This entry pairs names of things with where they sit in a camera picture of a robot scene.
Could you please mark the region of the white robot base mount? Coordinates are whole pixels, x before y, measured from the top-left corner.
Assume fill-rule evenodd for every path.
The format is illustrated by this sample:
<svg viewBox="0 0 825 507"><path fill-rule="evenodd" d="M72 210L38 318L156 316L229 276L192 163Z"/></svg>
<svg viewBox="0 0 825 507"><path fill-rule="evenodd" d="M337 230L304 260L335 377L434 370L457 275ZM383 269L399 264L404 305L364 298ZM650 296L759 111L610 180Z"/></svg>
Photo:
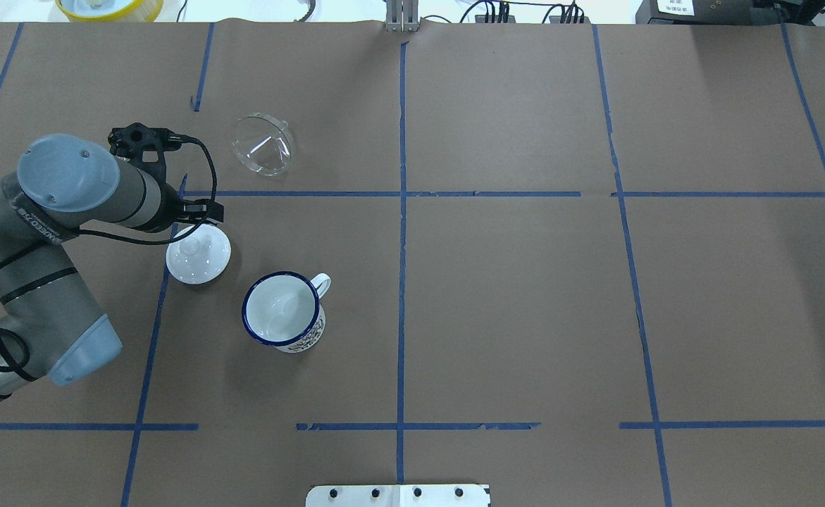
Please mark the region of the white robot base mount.
<svg viewBox="0 0 825 507"><path fill-rule="evenodd" d="M306 506L490 506L490 487L481 484L319 485Z"/></svg>

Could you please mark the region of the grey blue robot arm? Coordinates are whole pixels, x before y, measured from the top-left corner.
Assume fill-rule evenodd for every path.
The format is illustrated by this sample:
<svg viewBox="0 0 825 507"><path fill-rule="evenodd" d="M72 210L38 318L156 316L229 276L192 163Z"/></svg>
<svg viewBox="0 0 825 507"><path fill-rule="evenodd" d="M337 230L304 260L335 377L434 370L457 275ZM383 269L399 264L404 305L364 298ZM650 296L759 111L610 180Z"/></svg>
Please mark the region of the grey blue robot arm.
<svg viewBox="0 0 825 507"><path fill-rule="evenodd" d="M187 200L166 180L165 154L199 138L135 123L113 128L109 147L71 134L48 134L20 155L0 179L0 402L47 378L58 386L80 381L119 356L123 344L64 244L81 235L134 245L157 245L87 229L91 221L142 233L176 223L193 234L223 222L210 194Z"/></svg>

